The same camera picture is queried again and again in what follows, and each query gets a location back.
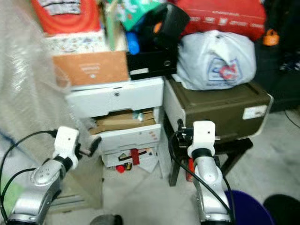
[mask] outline brown box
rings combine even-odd
[[[68,76],[72,86],[128,80],[124,51],[68,54],[53,56],[52,59]]]
[[[131,110],[112,112],[107,116],[95,118],[97,127],[90,129],[90,134],[95,135],[104,131],[124,130],[139,128],[156,124],[154,121],[153,110],[143,110],[144,120],[133,119]]]

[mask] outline red bag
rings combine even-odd
[[[179,0],[177,6],[191,17],[183,35],[219,30],[255,41],[264,33],[266,13],[259,0]]]

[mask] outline black box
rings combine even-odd
[[[152,50],[132,55],[126,53],[131,80],[177,73],[176,50]]]

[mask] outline logo on plastic bag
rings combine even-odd
[[[243,74],[237,59],[231,60],[230,65],[227,65],[220,58],[214,58],[210,63],[208,70],[209,81],[225,81],[227,84],[235,85],[242,77]]]

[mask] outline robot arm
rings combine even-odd
[[[194,160],[195,174],[202,179],[227,206],[228,200],[222,188],[223,175],[213,156],[215,124],[212,121],[194,122],[193,143],[187,149]],[[199,219],[202,225],[228,225],[231,218],[221,202],[199,181],[194,179],[197,190]]]
[[[33,171],[28,189],[17,200],[8,225],[42,225],[52,201],[60,194],[61,181],[78,165],[78,130],[60,127],[52,159]]]

